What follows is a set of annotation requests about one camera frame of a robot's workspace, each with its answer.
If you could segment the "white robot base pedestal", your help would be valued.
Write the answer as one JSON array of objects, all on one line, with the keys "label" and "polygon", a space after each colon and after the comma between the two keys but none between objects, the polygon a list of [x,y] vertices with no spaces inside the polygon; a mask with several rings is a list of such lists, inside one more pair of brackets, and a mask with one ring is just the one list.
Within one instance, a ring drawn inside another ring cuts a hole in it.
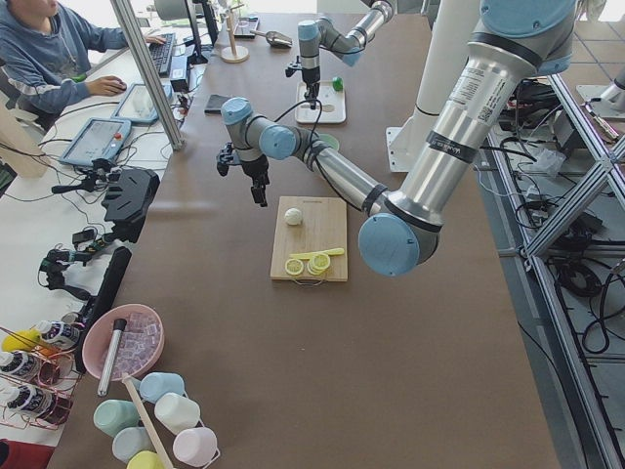
[{"label": "white robot base pedestal", "polygon": [[432,38],[414,111],[402,126],[387,129],[389,164],[395,173],[412,168],[467,62],[467,43],[479,20],[479,1],[441,0],[435,11],[425,1],[422,12],[433,19]]}]

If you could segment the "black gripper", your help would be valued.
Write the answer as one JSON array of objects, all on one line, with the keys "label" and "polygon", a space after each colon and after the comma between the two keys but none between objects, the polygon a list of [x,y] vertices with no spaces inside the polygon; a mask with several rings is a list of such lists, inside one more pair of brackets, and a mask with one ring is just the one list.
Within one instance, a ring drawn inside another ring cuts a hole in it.
[{"label": "black gripper", "polygon": [[302,79],[306,85],[305,98],[307,103],[312,103],[312,108],[316,108],[318,105],[317,95],[320,86],[319,56],[297,56],[296,60],[286,67],[285,75],[291,77],[296,71],[302,73]]},{"label": "black gripper", "polygon": [[241,166],[245,175],[253,182],[251,193],[255,203],[267,206],[266,185],[270,183],[269,162],[264,154],[253,154],[250,159],[243,159],[243,150],[237,149],[232,142],[219,151],[216,156],[218,173],[225,177],[231,166]]}]

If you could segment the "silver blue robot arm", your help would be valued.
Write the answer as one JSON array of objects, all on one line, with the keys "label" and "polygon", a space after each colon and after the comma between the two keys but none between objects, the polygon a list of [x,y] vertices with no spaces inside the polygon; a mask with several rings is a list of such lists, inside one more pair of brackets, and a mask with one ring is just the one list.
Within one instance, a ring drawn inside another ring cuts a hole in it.
[{"label": "silver blue robot arm", "polygon": [[254,200],[265,204],[270,161],[300,159],[365,213],[358,235],[365,264],[381,275],[405,274],[436,251],[443,207],[514,90],[526,78],[567,69],[576,8],[573,1],[439,3],[424,79],[440,75],[447,98],[437,101],[424,138],[416,135],[417,120],[408,121],[411,168],[395,191],[315,131],[271,121],[243,98],[222,106],[229,143],[218,155],[218,171],[240,166]]},{"label": "silver blue robot arm", "polygon": [[375,32],[397,13],[397,1],[368,1],[368,12],[346,34],[340,32],[326,17],[298,23],[299,55],[285,69],[287,77],[296,71],[302,74],[306,85],[304,100],[316,108],[320,89],[320,50],[331,52],[343,63],[353,66],[373,39]]}]

